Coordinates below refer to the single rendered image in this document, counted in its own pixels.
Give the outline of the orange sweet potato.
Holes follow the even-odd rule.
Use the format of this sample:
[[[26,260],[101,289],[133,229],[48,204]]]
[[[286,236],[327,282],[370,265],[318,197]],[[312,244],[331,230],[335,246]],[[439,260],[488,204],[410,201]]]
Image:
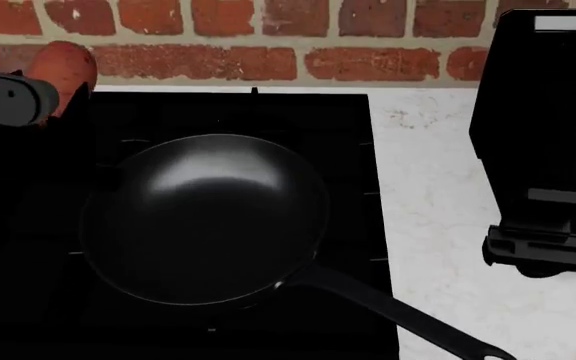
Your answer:
[[[82,83],[89,83],[91,95],[96,87],[97,62],[84,46],[70,41],[52,41],[34,56],[24,74],[36,80],[50,99],[49,113],[37,126],[45,128],[50,116],[59,116]]]

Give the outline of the black frying pan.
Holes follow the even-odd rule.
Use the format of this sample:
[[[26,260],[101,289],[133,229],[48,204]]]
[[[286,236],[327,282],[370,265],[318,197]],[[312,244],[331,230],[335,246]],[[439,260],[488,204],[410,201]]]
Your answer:
[[[90,195],[79,241],[99,278],[136,299],[235,307],[314,287],[379,314],[461,360],[517,360],[317,261],[329,215],[321,176],[295,152],[238,134],[152,146]]]

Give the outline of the black countertop appliance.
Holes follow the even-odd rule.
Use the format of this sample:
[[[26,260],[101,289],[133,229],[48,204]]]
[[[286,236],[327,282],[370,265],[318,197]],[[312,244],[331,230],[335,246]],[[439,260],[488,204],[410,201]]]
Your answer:
[[[499,17],[469,135],[482,161],[573,161],[576,9],[513,9]]]

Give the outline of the black cooktop stove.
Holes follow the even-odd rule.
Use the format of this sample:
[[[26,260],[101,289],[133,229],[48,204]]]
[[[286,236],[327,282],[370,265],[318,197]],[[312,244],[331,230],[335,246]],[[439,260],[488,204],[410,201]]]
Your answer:
[[[391,289],[366,95],[108,91],[88,113],[84,158],[101,167],[195,134],[292,149],[330,194],[319,260]],[[291,287],[212,313],[118,292],[76,238],[88,188],[51,175],[0,178],[0,360],[399,360],[392,323],[322,290]]]

